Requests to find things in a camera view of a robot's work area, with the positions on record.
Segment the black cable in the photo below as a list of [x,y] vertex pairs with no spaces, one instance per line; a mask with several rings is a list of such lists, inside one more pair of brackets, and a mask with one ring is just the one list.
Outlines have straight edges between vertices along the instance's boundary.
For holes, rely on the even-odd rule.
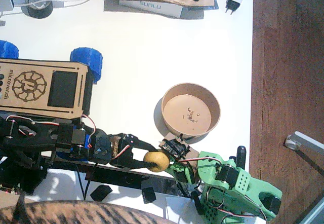
[[185,192],[185,190],[183,189],[183,186],[181,185],[181,183],[177,182],[177,187],[178,189],[181,191],[181,193],[183,194],[183,197],[185,198],[189,198],[188,194]]
[[90,182],[92,181],[93,176],[95,175],[95,171],[96,171],[97,166],[98,166],[98,163],[95,164],[95,166],[94,166],[94,168],[93,168],[93,172],[92,172],[92,174],[91,174],[91,176],[90,176],[90,179],[89,179],[89,181],[88,181],[88,183],[87,183],[86,191],[85,191],[85,194],[83,195],[83,199],[84,199],[84,200],[86,200],[87,192],[88,192],[88,188],[89,188]]
[[199,188],[200,185],[201,185],[201,179],[200,179],[198,185],[196,187],[194,187],[194,189],[196,190],[197,188]]
[[79,179],[82,196],[84,196],[85,195],[85,191],[83,189],[82,180],[81,180],[81,176],[80,176],[80,170],[79,170],[79,167],[77,166],[77,164],[70,163],[70,162],[55,162],[55,165],[50,166],[50,168],[56,168],[57,165],[61,165],[61,166],[64,166],[65,165],[68,170],[70,170],[69,167],[68,167],[69,165],[70,166],[72,165],[72,166],[74,166],[76,168],[77,177]]
[[82,191],[82,196],[84,196],[85,195],[85,191],[83,189],[83,185],[82,185],[82,181],[81,181],[79,167],[77,166],[77,164],[74,164],[74,166],[76,167],[77,177],[79,178],[79,183],[80,183],[80,188],[81,188],[81,191]]

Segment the wooden panel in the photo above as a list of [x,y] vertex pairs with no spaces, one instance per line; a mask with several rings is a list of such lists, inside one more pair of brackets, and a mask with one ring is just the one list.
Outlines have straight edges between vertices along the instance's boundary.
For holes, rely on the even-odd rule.
[[271,223],[298,223],[324,195],[323,156],[283,146],[296,130],[324,142],[323,7],[254,0],[250,170],[283,192]]

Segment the crumbs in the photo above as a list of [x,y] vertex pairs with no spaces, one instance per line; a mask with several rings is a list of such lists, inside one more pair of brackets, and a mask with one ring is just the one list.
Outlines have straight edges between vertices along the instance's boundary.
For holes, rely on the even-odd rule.
[[194,114],[194,111],[190,110],[190,108],[188,107],[187,120],[190,120],[190,121],[192,121],[193,123],[195,123],[195,122],[197,123],[198,120],[195,120],[195,119],[193,118],[193,116],[197,116],[197,117],[199,117],[200,114]]

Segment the brown bowl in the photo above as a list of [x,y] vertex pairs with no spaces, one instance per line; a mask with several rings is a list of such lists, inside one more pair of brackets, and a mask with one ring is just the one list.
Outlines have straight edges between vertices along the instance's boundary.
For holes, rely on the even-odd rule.
[[217,125],[220,107],[206,88],[183,83],[170,88],[161,103],[163,120],[174,135],[184,138],[202,136]]

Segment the white wire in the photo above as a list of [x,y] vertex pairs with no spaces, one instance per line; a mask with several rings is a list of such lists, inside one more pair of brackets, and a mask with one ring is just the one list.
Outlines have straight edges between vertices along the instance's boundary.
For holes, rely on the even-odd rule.
[[93,120],[89,116],[87,116],[85,114],[82,114],[82,117],[89,119],[91,121],[91,123],[93,124],[93,131],[89,135],[89,138],[88,138],[88,145],[89,145],[90,144],[90,140],[91,140],[91,136],[96,132],[97,128],[96,128],[95,122],[93,122]]
[[60,124],[58,123],[53,123],[53,122],[39,122],[39,121],[34,121],[33,119],[22,117],[22,116],[16,116],[16,115],[9,115],[6,118],[6,121],[8,121],[9,118],[18,118],[18,119],[27,119],[30,120],[33,124],[50,124],[50,125],[56,125],[59,126]]
[[[30,6],[30,5],[35,5],[35,4],[46,2],[46,1],[55,1],[55,0],[39,0],[39,1],[32,2],[32,3],[27,3],[27,4],[22,4],[22,5],[15,5],[15,7]],[[84,3],[86,3],[86,2],[88,2],[90,0],[61,0],[61,1],[62,2],[78,2],[78,1],[82,1],[79,4],[65,6],[65,8],[67,8],[67,7],[73,7],[73,6],[77,6],[77,5],[82,5],[82,4],[84,4]]]
[[[244,195],[244,197],[245,197],[247,200],[251,201],[251,202],[252,202],[253,204],[255,204],[256,206],[258,206],[258,204],[255,203],[255,202],[254,202],[250,197],[248,197],[248,196],[246,196],[246,195]],[[258,206],[258,208],[259,208],[260,212],[262,213],[264,219],[267,221],[267,216],[264,214],[264,212],[263,212],[261,206]]]

